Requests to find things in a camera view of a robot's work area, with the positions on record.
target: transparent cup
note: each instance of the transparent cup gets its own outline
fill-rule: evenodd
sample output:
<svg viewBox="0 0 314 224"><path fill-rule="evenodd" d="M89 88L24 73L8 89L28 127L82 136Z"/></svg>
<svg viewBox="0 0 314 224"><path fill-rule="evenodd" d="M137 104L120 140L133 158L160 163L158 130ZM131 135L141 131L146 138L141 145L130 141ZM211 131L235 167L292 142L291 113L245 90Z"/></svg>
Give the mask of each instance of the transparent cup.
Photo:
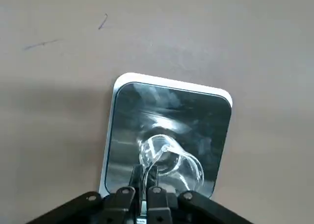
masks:
<svg viewBox="0 0 314 224"><path fill-rule="evenodd" d="M148 172L158 167L159 186L177 195L197 191L204 184L204 171L195 156L186 152L172 137L158 134L140 143L139 161L144 168L143 190L146 189Z"/></svg>

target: gray table surface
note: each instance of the gray table surface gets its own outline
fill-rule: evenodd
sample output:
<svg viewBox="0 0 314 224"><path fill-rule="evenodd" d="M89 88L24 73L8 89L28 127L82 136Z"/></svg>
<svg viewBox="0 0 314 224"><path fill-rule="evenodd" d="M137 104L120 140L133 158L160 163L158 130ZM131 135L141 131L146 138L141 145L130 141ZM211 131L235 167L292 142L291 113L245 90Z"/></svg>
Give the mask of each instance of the gray table surface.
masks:
<svg viewBox="0 0 314 224"><path fill-rule="evenodd" d="M98 188L112 86L126 72L230 92L213 199L257 224L312 220L313 10L313 0L0 0L0 222Z"/></svg>

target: scratch mark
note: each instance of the scratch mark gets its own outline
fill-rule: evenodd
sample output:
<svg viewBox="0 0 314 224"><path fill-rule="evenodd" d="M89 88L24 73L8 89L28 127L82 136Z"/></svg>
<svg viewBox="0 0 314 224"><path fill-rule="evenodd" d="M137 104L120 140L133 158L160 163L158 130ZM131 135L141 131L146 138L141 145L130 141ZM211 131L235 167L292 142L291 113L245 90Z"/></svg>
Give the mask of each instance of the scratch mark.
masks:
<svg viewBox="0 0 314 224"><path fill-rule="evenodd" d="M104 24L105 24L107 18L108 18L108 15L105 13L105 19L104 19L104 21L101 23L101 25L98 27L98 29L102 29L102 28L103 28L103 26L104 26Z"/></svg>
<svg viewBox="0 0 314 224"><path fill-rule="evenodd" d="M52 44L52 43L55 43L55 42L58 42L58 41L61 41L61 39L54 39L54 40L45 41L45 42L41 42L41 43L34 44L34 45L29 45L29 46L26 46L24 48L24 51L27 51L27 50L35 48L35 47L44 46L46 44Z"/></svg>

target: silver tray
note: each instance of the silver tray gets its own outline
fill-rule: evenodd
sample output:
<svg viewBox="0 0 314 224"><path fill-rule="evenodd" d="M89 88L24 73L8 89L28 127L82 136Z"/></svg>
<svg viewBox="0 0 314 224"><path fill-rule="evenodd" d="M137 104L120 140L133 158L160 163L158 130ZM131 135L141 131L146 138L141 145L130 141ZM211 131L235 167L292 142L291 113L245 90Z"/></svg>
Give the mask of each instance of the silver tray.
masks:
<svg viewBox="0 0 314 224"><path fill-rule="evenodd" d="M172 136L204 169L199 192L213 193L231 116L228 92L149 75L127 73L113 88L99 192L128 185L139 163L139 143Z"/></svg>

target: reflective metal surface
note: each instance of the reflective metal surface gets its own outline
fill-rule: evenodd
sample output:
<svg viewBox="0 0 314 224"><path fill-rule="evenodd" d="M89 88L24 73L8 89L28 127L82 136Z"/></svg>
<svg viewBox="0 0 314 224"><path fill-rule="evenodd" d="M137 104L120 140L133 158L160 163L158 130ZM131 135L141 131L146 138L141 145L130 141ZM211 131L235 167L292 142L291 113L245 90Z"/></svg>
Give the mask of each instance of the reflective metal surface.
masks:
<svg viewBox="0 0 314 224"><path fill-rule="evenodd" d="M121 78L126 82L120 84ZM200 161L205 182L199 192L210 197L231 116L229 94L139 74L125 74L116 84L100 192L105 195L127 185L139 163L141 142L165 134Z"/></svg>

